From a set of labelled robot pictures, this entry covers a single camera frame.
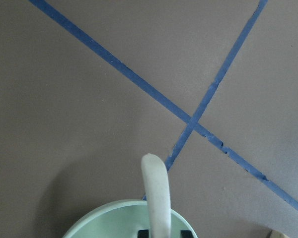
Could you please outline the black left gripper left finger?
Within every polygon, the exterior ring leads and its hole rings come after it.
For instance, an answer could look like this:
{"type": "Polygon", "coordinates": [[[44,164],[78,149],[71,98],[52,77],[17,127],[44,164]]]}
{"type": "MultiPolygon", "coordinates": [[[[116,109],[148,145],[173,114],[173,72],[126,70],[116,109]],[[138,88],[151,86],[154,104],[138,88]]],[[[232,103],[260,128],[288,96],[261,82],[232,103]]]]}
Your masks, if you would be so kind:
{"type": "Polygon", "coordinates": [[[149,230],[139,230],[137,238],[149,238],[149,230]]]}

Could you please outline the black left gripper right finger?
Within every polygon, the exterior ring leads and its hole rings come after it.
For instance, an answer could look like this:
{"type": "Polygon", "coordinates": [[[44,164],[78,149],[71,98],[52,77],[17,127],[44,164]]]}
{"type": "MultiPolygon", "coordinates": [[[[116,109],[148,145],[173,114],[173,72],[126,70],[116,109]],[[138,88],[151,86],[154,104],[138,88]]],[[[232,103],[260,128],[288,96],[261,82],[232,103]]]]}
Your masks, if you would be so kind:
{"type": "Polygon", "coordinates": [[[181,230],[180,231],[181,238],[191,238],[190,230],[181,230]]]}

